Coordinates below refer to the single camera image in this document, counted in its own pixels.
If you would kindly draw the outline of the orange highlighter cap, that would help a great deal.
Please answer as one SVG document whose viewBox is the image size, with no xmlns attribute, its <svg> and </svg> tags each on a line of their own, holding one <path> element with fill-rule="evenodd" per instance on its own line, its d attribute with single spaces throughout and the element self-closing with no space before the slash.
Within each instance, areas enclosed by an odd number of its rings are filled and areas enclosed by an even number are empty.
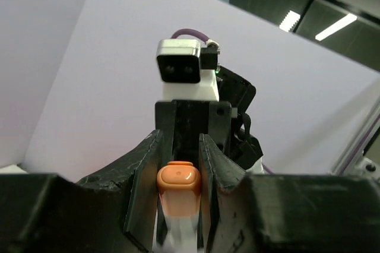
<svg viewBox="0 0 380 253">
<path fill-rule="evenodd" d="M 189 217 L 200 210 L 201 175 L 191 162 L 171 161 L 156 177 L 165 216 Z"/>
</svg>

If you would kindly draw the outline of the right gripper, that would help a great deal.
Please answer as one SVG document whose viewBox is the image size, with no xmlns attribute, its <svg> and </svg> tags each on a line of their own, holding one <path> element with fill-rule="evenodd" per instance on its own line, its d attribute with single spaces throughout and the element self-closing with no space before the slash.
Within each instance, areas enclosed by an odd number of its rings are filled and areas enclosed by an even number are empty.
<svg viewBox="0 0 380 253">
<path fill-rule="evenodd" d="M 229 102 L 159 101 L 155 104 L 155 126 L 164 136 L 164 164 L 177 160 L 197 164 L 201 134 L 209 135 L 223 154 L 230 154 L 232 106 Z"/>
</svg>

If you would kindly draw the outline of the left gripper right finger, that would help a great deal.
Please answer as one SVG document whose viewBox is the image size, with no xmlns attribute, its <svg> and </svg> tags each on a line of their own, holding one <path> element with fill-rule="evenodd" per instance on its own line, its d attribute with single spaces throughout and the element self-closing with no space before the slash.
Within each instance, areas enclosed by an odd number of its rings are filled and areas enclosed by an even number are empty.
<svg viewBox="0 0 380 253">
<path fill-rule="evenodd" d="M 379 183 L 244 171 L 199 137 L 206 252 L 378 252 Z"/>
</svg>

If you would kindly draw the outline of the orange highlighter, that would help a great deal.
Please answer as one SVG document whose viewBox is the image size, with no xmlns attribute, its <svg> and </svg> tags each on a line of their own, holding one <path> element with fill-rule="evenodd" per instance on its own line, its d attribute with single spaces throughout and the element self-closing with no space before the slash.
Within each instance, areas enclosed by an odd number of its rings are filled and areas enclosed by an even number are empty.
<svg viewBox="0 0 380 253">
<path fill-rule="evenodd" d="M 164 219 L 169 221 L 169 228 L 161 245 L 157 238 L 164 236 L 164 230 L 158 230 L 159 222 L 156 217 L 154 225 L 152 252 L 187 252 L 196 253 L 197 248 L 197 227 L 199 214 L 187 217 L 169 217 Z"/>
</svg>

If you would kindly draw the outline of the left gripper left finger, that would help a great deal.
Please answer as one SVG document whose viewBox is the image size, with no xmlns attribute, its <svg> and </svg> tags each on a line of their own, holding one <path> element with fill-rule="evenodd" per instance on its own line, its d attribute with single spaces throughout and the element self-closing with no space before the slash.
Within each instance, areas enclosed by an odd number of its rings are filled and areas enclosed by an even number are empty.
<svg viewBox="0 0 380 253">
<path fill-rule="evenodd" d="M 2 252 L 150 252 L 163 134 L 73 183 L 54 173 L 1 175 Z"/>
</svg>

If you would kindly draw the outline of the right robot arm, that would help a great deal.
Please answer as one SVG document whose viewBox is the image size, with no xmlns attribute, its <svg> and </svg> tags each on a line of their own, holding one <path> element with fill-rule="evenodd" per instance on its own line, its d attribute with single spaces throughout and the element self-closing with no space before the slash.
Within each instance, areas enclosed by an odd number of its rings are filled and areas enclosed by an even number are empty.
<svg viewBox="0 0 380 253">
<path fill-rule="evenodd" d="M 209 135 L 219 150 L 248 170 L 262 156 L 250 133 L 248 106 L 256 88 L 240 75 L 220 67 L 216 74 L 218 102 L 174 100 L 155 104 L 156 129 L 163 132 L 163 163 L 191 162 L 199 166 L 199 136 Z"/>
</svg>

